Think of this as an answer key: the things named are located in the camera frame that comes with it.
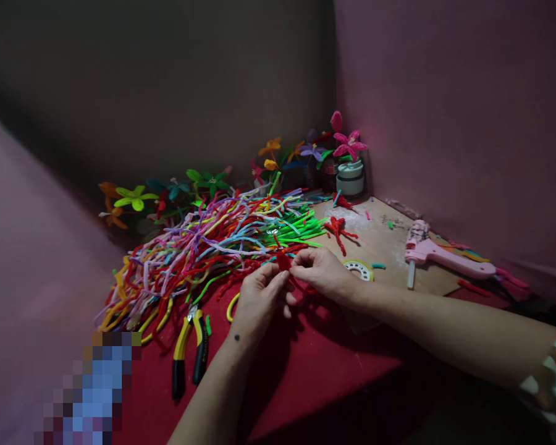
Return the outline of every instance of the person's left hand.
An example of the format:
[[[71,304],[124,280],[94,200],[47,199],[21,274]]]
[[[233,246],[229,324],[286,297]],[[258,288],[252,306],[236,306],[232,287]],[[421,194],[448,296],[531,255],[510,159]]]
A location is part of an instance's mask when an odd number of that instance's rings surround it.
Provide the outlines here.
[[[230,327],[229,337],[239,335],[240,341],[256,346],[266,333],[278,300],[282,311],[290,318],[288,304],[297,300],[285,291],[290,273],[280,272],[276,263],[266,263],[243,280],[237,311]]]

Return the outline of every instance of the pink glue gun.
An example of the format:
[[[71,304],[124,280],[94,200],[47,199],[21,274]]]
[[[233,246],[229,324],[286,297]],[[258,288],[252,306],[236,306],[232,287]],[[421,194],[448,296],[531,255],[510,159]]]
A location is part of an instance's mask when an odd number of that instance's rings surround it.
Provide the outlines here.
[[[408,289],[414,289],[416,264],[424,264],[426,260],[435,261],[470,278],[487,279],[494,276],[496,267],[491,263],[477,263],[446,251],[432,241],[429,230],[430,226],[425,221],[417,219],[408,233],[404,254],[405,260],[410,264]]]

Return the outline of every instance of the brown wall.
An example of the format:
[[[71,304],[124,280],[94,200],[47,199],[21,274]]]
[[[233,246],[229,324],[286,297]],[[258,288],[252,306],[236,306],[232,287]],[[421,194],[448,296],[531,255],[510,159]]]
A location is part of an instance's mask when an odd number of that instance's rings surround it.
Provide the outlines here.
[[[188,167],[249,179],[267,139],[329,119],[332,14],[321,0],[0,2],[0,118],[97,195],[99,180]]]

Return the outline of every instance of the person's right hand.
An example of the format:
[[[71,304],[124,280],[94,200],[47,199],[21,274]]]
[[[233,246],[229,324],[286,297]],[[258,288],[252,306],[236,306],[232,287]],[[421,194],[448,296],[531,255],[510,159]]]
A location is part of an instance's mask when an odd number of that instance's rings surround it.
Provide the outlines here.
[[[292,262],[290,273],[313,286],[322,295],[352,308],[355,306],[355,291],[363,282],[324,247],[299,251]]]

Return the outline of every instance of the pliers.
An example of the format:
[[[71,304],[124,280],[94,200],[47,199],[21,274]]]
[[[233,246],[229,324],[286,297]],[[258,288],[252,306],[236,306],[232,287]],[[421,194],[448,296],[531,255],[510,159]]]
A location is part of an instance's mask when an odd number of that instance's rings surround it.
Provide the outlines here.
[[[196,350],[196,363],[193,367],[192,382],[197,385],[206,372],[208,361],[208,333],[204,324],[204,314],[198,309],[198,305],[190,304],[187,316],[183,318],[183,327],[175,345],[173,354],[173,400],[177,401],[185,394],[185,348],[192,332],[192,326],[196,328],[198,337],[198,348]]]

